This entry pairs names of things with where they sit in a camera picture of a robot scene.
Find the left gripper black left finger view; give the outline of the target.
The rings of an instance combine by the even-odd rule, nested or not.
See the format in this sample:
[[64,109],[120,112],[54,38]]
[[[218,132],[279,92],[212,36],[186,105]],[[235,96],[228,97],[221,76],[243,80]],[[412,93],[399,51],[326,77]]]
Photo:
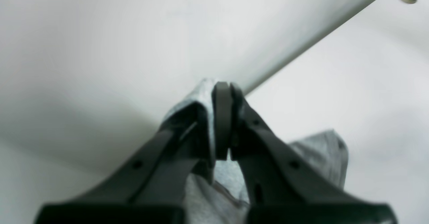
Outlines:
[[182,204],[190,173],[213,180],[208,111],[195,102],[101,184],[70,201],[44,205],[36,224],[185,224]]

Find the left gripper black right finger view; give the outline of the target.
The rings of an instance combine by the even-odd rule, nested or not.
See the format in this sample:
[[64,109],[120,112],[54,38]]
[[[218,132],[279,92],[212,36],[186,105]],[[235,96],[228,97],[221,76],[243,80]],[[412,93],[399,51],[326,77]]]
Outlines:
[[371,204],[329,183],[275,136],[234,83],[212,91],[218,160],[231,152],[247,186],[247,224],[396,224],[387,204]]

